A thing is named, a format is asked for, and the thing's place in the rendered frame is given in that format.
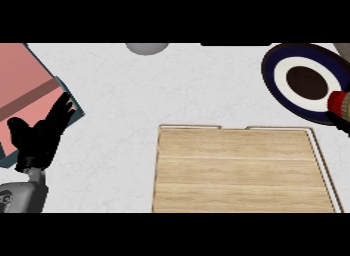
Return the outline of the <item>pale wooden tray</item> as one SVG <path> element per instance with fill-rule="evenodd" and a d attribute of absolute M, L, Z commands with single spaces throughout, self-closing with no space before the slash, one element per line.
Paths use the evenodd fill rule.
<path fill-rule="evenodd" d="M 340 213 L 312 129 L 162 124 L 151 211 Z"/>

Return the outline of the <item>pink box with teal rim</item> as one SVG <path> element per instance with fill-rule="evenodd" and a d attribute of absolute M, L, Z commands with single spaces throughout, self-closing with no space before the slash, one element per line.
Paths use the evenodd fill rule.
<path fill-rule="evenodd" d="M 61 95 L 70 93 L 26 43 L 0 43 L 0 167 L 17 161 L 7 120 L 19 117 L 33 126 L 45 118 Z"/>

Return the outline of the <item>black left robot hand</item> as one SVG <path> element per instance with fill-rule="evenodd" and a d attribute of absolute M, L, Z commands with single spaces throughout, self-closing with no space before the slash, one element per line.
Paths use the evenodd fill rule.
<path fill-rule="evenodd" d="M 25 120 L 17 117 L 11 117 L 7 120 L 11 144 L 19 151 L 14 168 L 17 172 L 23 172 L 27 168 L 44 170 L 50 166 L 60 136 L 73 113 L 69 94 L 63 93 L 45 118 L 33 126 L 29 126 Z"/>

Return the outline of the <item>navy and white plate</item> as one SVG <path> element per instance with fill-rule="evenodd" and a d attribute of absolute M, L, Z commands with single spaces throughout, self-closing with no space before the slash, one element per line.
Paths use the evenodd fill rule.
<path fill-rule="evenodd" d="M 261 75 L 281 106 L 305 120 L 330 125 L 327 99 L 350 82 L 350 63 L 311 43 L 281 43 L 264 55 Z"/>

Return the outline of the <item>red wrapper cupcake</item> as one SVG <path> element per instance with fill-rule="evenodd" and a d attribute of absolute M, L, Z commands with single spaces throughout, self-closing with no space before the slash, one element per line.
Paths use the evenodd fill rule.
<path fill-rule="evenodd" d="M 327 99 L 327 110 L 350 122 L 350 92 L 333 91 Z"/>

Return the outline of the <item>grey rounded object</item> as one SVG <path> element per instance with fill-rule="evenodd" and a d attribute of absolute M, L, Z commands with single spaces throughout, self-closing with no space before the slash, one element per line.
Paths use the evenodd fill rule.
<path fill-rule="evenodd" d="M 168 43 L 126 43 L 128 50 L 137 55 L 149 56 L 162 52 Z"/>

